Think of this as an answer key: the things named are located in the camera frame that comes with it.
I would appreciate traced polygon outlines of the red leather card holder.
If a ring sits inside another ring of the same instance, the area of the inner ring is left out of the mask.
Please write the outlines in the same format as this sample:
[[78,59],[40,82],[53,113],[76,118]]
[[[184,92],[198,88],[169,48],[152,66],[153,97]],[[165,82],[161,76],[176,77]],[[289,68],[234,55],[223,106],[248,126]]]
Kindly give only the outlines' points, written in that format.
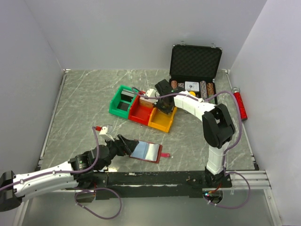
[[159,163],[160,158],[169,158],[171,154],[162,152],[163,146],[160,144],[139,141],[137,147],[130,154],[130,158]]

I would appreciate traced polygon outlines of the black VIP card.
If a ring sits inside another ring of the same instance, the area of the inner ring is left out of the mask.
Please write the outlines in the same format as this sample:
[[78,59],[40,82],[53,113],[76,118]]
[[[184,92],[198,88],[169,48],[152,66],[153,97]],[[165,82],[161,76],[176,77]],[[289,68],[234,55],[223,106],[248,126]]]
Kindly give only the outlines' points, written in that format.
[[130,104],[128,102],[120,101],[117,106],[117,109],[127,112],[129,106],[130,106]]

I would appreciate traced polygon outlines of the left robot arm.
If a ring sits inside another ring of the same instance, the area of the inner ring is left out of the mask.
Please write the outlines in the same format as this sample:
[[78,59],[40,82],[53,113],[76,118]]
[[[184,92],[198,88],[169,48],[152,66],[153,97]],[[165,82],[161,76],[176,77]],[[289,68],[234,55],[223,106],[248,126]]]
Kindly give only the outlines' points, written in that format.
[[104,171],[115,156],[131,155],[138,144],[138,140],[118,135],[105,145],[97,144],[94,149],[45,170],[27,174],[6,171],[0,177],[0,210],[13,210],[23,201],[59,189],[88,189],[95,172]]

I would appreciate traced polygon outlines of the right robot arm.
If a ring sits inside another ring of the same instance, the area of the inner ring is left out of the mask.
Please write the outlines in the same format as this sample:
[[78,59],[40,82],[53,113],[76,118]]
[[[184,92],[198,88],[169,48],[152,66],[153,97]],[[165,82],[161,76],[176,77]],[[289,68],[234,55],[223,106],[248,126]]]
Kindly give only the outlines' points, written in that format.
[[225,156],[236,132],[227,106],[205,102],[184,88],[173,88],[167,80],[158,82],[155,89],[157,91],[155,97],[158,98],[156,107],[164,113],[169,113],[174,107],[177,107],[202,122],[203,135],[209,145],[204,180],[209,187],[221,184],[224,178]]

